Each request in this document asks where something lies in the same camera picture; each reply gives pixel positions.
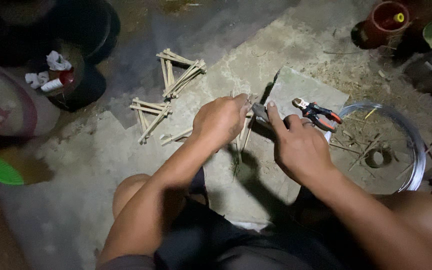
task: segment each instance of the leg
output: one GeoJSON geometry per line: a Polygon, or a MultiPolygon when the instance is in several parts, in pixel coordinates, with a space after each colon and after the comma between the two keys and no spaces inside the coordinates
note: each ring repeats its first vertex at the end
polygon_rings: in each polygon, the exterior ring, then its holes
{"type": "Polygon", "coordinates": [[[377,198],[432,245],[432,195],[404,191],[377,198]]]}
{"type": "Polygon", "coordinates": [[[113,217],[119,215],[123,207],[128,201],[138,192],[138,190],[146,183],[149,179],[149,175],[141,173],[133,176],[129,176],[124,179],[116,188],[113,198],[113,217]]]}

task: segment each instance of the red pot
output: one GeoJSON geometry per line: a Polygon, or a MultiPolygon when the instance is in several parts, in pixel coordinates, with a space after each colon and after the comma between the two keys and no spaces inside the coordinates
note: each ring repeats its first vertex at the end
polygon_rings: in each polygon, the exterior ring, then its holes
{"type": "Polygon", "coordinates": [[[404,32],[410,24],[410,12],[403,4],[386,1],[377,5],[363,22],[360,31],[361,48],[375,49],[404,32]]]}

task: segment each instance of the plant pot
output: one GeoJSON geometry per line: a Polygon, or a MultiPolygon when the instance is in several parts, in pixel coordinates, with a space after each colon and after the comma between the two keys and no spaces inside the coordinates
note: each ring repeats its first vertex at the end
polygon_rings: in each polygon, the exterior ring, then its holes
{"type": "Polygon", "coordinates": [[[354,26],[351,38],[361,49],[375,49],[397,38],[409,24],[410,13],[406,6],[395,1],[386,1],[377,5],[365,21],[354,26]],[[395,19],[399,14],[403,15],[403,21],[395,19]]]}

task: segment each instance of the wire cutters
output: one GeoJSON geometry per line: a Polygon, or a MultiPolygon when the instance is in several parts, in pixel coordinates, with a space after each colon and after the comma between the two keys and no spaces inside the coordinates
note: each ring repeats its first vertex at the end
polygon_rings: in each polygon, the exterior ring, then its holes
{"type": "Polygon", "coordinates": [[[302,98],[298,97],[293,99],[293,105],[299,109],[303,113],[303,117],[311,120],[317,127],[324,131],[330,131],[332,133],[336,132],[336,128],[326,121],[319,118],[318,114],[322,114],[326,116],[327,119],[333,120],[338,124],[343,123],[343,120],[339,117],[338,114],[334,113],[332,110],[319,107],[316,102],[306,102],[302,98]]]}

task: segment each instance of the bamboo stick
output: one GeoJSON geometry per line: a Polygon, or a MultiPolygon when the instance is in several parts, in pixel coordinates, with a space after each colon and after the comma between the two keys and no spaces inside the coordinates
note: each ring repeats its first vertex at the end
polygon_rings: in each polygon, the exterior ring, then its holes
{"type": "Polygon", "coordinates": [[[185,130],[185,131],[179,133],[178,135],[176,135],[176,136],[174,136],[174,137],[171,136],[171,138],[167,138],[167,139],[165,139],[165,140],[161,143],[161,145],[164,146],[165,144],[169,144],[169,143],[171,143],[171,142],[173,142],[173,141],[176,141],[176,140],[178,140],[178,139],[184,137],[186,134],[188,134],[188,133],[191,132],[191,131],[193,131],[193,127],[188,128],[187,130],[185,130]]]}
{"type": "Polygon", "coordinates": [[[152,109],[152,108],[148,108],[148,107],[141,107],[141,106],[135,106],[135,105],[130,105],[129,107],[131,109],[141,110],[141,111],[150,112],[150,113],[154,113],[154,114],[159,114],[162,112],[161,110],[158,110],[158,109],[152,109]]]}
{"type": "Polygon", "coordinates": [[[163,110],[164,107],[166,106],[166,103],[155,104],[155,103],[149,103],[149,102],[146,102],[146,101],[142,101],[142,100],[139,100],[139,99],[136,99],[136,98],[134,98],[132,101],[136,102],[136,103],[139,103],[139,104],[142,104],[142,105],[146,105],[146,106],[155,108],[155,109],[158,109],[158,110],[163,110]]]}
{"type": "Polygon", "coordinates": [[[144,131],[144,133],[138,139],[138,143],[141,143],[141,141],[144,139],[144,137],[153,130],[153,128],[158,124],[159,120],[161,120],[161,118],[163,118],[163,116],[165,115],[165,113],[168,112],[169,109],[170,109],[169,107],[165,107],[164,110],[162,110],[158,114],[158,116],[156,116],[156,118],[153,120],[151,125],[149,125],[149,127],[144,131]]]}
{"type": "Polygon", "coordinates": [[[171,56],[171,57],[177,58],[177,59],[181,59],[181,60],[188,61],[188,62],[194,62],[194,61],[191,61],[191,60],[189,60],[189,59],[186,59],[186,58],[184,58],[183,56],[180,56],[180,55],[178,55],[178,54],[172,52],[169,48],[165,49],[165,50],[163,51],[163,53],[165,53],[165,54],[167,54],[167,55],[169,55],[169,56],[171,56]]]}
{"type": "MultiPolygon", "coordinates": [[[[186,65],[193,65],[195,63],[194,61],[184,60],[184,59],[180,59],[180,58],[174,58],[174,57],[171,57],[171,56],[165,55],[165,54],[159,54],[158,53],[158,54],[156,54],[156,56],[160,57],[160,58],[164,58],[165,60],[171,60],[171,61],[178,62],[181,64],[186,64],[186,65]]],[[[199,67],[201,67],[201,70],[203,70],[203,72],[206,72],[206,67],[203,67],[201,65],[199,65],[199,67]]]]}
{"type": "Polygon", "coordinates": [[[164,79],[164,89],[168,90],[168,77],[166,76],[166,67],[164,64],[165,60],[161,58],[161,69],[163,70],[163,79],[164,79]]]}
{"type": "Polygon", "coordinates": [[[173,83],[173,84],[171,84],[170,86],[168,86],[168,88],[169,88],[169,90],[168,90],[168,92],[165,92],[164,93],[164,97],[169,97],[170,96],[170,93],[174,90],[174,88],[177,86],[177,85],[179,85],[184,79],[185,79],[185,77],[186,77],[186,75],[189,73],[189,72],[191,72],[191,70],[197,65],[199,63],[199,61],[198,60],[196,60],[195,62],[194,62],[194,64],[193,65],[191,65],[191,66],[189,66],[189,68],[186,70],[186,71],[184,71],[184,73],[181,75],[181,77],[179,77],[177,80],[176,80],[176,82],[175,83],[173,83]]]}

